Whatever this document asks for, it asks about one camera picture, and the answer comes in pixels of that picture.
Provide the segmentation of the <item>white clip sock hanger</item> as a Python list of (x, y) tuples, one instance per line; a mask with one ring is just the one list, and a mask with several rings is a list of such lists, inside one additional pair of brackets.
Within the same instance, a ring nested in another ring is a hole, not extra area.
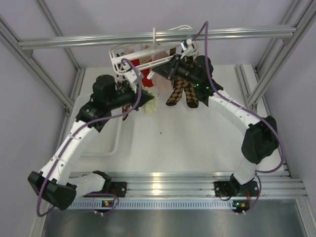
[[(146, 68), (151, 69), (152, 67), (168, 62), (172, 57), (170, 53), (172, 50), (175, 50), (182, 57), (196, 57), (199, 53), (198, 43), (193, 41), (195, 46), (194, 52), (184, 53), (180, 45), (182, 41), (183, 40), (178, 42), (159, 42), (157, 36), (153, 36), (151, 44), (137, 43), (113, 46), (109, 52), (112, 67), (119, 79), (125, 79), (123, 74), (125, 72), (124, 67), (127, 64), (134, 70), (138, 69), (141, 71)], [(151, 62), (135, 67), (131, 62), (134, 59), (151, 59)]]

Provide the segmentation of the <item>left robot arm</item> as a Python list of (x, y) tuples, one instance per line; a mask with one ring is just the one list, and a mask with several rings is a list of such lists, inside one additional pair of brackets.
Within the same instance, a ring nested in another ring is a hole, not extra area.
[(102, 171), (71, 179), (70, 174), (88, 144), (102, 131), (105, 124), (119, 118), (112, 111), (130, 105), (121, 116), (143, 106), (153, 96), (142, 88), (142, 74), (134, 82), (128, 76), (118, 87), (111, 75), (97, 77), (89, 101), (77, 114), (75, 121), (55, 155), (39, 171), (31, 172), (28, 182), (38, 196), (38, 204), (47, 201), (59, 210), (67, 209), (81, 196), (110, 196), (112, 179)]

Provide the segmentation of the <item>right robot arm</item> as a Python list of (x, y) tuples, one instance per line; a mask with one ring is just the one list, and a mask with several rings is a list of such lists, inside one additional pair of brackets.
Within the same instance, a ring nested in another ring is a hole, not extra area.
[(254, 189), (258, 165), (278, 147), (277, 123), (272, 116), (263, 118), (231, 98), (224, 88), (212, 78), (211, 60), (198, 56), (194, 61), (175, 54), (168, 62), (153, 67), (153, 72), (169, 81), (181, 79), (193, 86), (196, 98), (219, 112), (244, 136), (242, 160), (230, 176), (224, 196), (241, 196)]

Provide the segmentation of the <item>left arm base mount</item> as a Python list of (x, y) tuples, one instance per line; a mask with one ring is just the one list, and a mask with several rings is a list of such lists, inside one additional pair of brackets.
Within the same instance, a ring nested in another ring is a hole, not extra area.
[(127, 192), (126, 182), (111, 182), (110, 193), (119, 197), (124, 198)]

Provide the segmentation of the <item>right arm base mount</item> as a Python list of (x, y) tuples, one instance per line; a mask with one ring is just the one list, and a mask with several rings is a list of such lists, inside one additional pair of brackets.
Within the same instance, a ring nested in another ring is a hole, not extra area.
[(221, 200), (227, 201), (233, 196), (232, 188), (229, 181), (214, 182), (215, 196)]

